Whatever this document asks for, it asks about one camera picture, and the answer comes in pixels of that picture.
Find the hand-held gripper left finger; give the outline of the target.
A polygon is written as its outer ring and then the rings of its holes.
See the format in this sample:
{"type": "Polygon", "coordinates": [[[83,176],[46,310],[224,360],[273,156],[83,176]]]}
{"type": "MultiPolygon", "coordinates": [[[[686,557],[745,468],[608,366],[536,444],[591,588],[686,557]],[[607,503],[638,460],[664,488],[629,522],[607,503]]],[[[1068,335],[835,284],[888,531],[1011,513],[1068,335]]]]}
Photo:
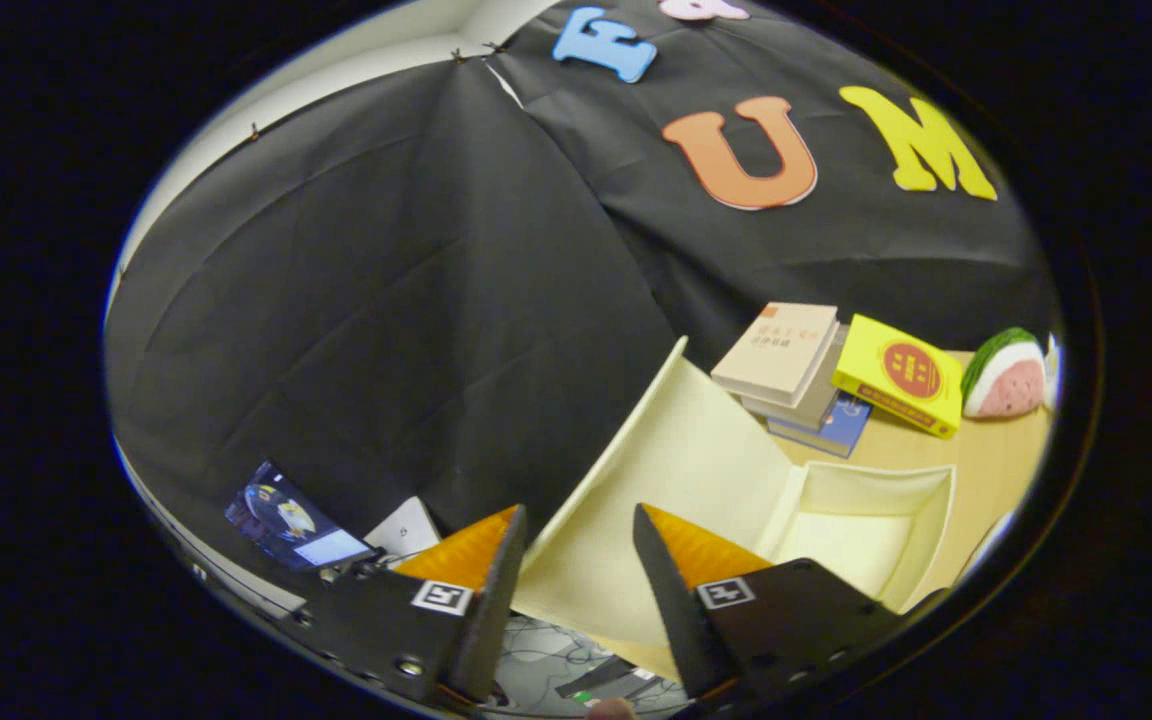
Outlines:
{"type": "Polygon", "coordinates": [[[424,706],[477,706],[495,687],[529,511],[515,503],[396,569],[319,588],[285,621],[294,646],[424,706]]]}

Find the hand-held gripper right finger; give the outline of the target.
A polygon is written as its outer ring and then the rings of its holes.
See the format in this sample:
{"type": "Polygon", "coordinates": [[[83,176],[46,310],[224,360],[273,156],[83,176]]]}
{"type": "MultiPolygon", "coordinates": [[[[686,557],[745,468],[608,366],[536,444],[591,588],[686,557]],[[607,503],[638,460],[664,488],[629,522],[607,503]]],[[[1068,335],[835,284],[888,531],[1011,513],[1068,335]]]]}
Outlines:
{"type": "Polygon", "coordinates": [[[893,611],[810,558],[771,562],[639,503],[634,546],[692,702],[820,702],[941,601],[893,611]]]}

